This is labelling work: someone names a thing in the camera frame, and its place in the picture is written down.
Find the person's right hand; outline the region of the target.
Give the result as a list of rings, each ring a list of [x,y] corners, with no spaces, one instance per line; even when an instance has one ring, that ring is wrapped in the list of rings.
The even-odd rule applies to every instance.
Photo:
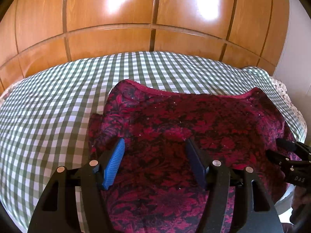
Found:
[[[310,189],[296,186],[290,223],[282,223],[283,232],[310,232]]]

